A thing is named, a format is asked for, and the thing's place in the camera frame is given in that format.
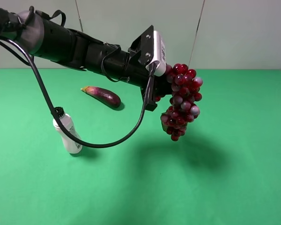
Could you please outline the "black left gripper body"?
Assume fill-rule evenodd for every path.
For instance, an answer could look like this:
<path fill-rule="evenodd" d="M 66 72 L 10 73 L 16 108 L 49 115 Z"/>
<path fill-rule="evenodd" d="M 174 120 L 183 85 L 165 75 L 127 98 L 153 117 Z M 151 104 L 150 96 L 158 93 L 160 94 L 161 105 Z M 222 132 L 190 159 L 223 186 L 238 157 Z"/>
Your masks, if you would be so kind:
<path fill-rule="evenodd" d="M 154 26 L 149 26 L 131 44 L 128 49 L 128 62 L 125 67 L 125 75 L 130 80 L 129 84 L 144 88 L 149 79 L 149 70 L 146 66 L 153 58 L 153 31 Z M 171 93 L 170 84 L 167 82 L 166 72 L 162 76 L 155 76 L 154 89 L 156 95 L 168 95 Z"/>

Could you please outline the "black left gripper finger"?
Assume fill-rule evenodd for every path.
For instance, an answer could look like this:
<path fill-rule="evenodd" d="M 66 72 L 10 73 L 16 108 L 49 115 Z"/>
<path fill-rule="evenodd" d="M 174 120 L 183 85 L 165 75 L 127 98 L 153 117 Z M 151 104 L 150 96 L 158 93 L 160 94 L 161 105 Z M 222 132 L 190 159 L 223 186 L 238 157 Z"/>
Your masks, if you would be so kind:
<path fill-rule="evenodd" d="M 141 88 L 143 102 L 145 103 L 145 110 L 154 111 L 157 108 L 155 102 L 154 81 L 148 81 L 146 87 Z"/>

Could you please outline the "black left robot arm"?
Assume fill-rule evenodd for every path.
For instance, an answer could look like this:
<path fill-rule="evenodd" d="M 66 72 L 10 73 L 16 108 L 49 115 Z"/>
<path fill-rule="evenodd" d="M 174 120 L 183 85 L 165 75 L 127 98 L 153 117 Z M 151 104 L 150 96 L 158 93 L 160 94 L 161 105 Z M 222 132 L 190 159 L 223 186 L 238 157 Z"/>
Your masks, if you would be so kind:
<path fill-rule="evenodd" d="M 123 51 L 119 45 L 54 23 L 53 18 L 57 16 L 66 20 L 60 10 L 48 15 L 30 7 L 16 14 L 0 8 L 0 42 L 11 40 L 31 56 L 75 70 L 89 70 L 115 83 L 138 86 L 142 94 L 148 94 L 149 111 L 155 110 L 157 97 L 171 93 L 164 43 L 153 26 L 137 37 L 128 51 Z"/>

